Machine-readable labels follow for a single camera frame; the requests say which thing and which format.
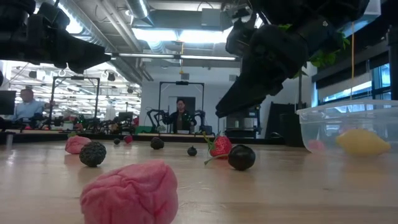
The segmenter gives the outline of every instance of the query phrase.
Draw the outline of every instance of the blackberry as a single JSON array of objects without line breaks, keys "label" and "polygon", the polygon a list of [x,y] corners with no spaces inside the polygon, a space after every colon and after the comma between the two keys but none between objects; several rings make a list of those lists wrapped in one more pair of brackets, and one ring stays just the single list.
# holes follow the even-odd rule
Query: blackberry
[{"label": "blackberry", "polygon": [[150,141],[150,146],[151,148],[158,150],[158,149],[163,149],[164,147],[164,142],[157,137],[154,137],[151,141]]},{"label": "blackberry", "polygon": [[99,142],[89,142],[85,144],[80,151],[80,161],[88,167],[97,167],[106,156],[106,148]]}]

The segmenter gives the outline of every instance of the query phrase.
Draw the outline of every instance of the black jacket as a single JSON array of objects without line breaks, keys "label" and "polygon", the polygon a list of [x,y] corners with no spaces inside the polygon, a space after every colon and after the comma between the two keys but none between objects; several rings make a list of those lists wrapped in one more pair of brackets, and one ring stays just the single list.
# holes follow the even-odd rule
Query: black jacket
[{"label": "black jacket", "polygon": [[[165,118],[163,123],[173,124],[173,133],[177,133],[177,119],[178,111],[172,113],[168,118]],[[195,117],[193,117],[187,110],[184,111],[184,113],[182,113],[182,129],[189,131],[191,129],[191,122],[193,122],[193,125],[197,125]]]}]

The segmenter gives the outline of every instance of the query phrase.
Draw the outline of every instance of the toy blackberry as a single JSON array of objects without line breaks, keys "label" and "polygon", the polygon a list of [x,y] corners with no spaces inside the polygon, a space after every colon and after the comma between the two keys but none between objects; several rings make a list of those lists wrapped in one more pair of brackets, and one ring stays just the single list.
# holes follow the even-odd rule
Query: toy blackberry
[{"label": "toy blackberry", "polygon": [[164,142],[157,137],[154,137],[151,141],[150,141],[150,146],[151,148],[158,150],[158,149],[163,149],[164,147]]},{"label": "toy blackberry", "polygon": [[120,139],[114,139],[114,140],[113,140],[113,143],[114,143],[115,145],[118,145],[118,144],[120,143]]},{"label": "toy blackberry", "polygon": [[198,153],[198,151],[197,151],[197,149],[195,149],[195,148],[192,146],[192,147],[190,147],[190,148],[187,150],[187,153],[188,153],[189,156],[195,156],[195,155]]},{"label": "toy blackberry", "polygon": [[97,167],[106,156],[106,148],[99,142],[89,142],[85,144],[80,151],[80,161],[88,167]]}]

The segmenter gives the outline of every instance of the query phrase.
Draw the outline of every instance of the wooden table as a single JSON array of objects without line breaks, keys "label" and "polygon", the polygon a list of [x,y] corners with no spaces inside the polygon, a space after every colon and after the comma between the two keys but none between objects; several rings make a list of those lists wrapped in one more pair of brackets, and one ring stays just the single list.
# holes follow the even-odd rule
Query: wooden table
[{"label": "wooden table", "polygon": [[114,146],[97,169],[66,155],[64,142],[0,147],[0,223],[82,224],[79,196],[85,184],[109,170],[164,159],[178,178],[180,208],[174,223],[398,223],[398,155],[354,161],[252,146],[257,161],[247,172],[226,161],[206,167],[206,144],[148,142]]}]

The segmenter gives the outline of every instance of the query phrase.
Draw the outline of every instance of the strawberry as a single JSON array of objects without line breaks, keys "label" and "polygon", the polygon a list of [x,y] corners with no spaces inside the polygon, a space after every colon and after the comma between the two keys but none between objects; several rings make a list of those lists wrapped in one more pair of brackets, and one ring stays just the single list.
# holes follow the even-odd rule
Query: strawberry
[{"label": "strawberry", "polygon": [[232,149],[232,143],[231,141],[226,137],[226,136],[220,136],[218,133],[215,137],[214,142],[211,142],[207,137],[206,134],[203,133],[205,140],[207,142],[207,145],[209,147],[209,153],[212,157],[216,157],[219,155],[228,155],[229,152]]}]

